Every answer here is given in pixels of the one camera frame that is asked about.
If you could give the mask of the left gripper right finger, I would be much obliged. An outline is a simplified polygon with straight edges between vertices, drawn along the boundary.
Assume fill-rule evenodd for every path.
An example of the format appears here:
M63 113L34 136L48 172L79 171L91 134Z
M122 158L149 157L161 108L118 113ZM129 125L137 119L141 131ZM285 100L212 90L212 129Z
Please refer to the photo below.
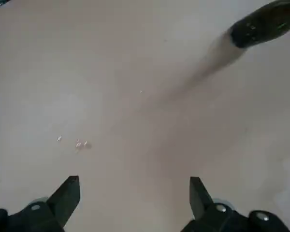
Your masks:
M190 177L189 203L194 215L181 232L289 232L275 214L254 210L243 216L225 203L216 203L199 177Z

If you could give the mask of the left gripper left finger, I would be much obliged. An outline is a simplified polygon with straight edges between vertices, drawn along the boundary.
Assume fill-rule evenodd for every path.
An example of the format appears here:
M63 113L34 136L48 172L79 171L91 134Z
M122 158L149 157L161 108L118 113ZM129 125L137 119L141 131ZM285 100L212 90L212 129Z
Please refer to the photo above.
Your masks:
M69 176L46 200L9 215L0 208L0 232L63 232L80 202L79 176Z

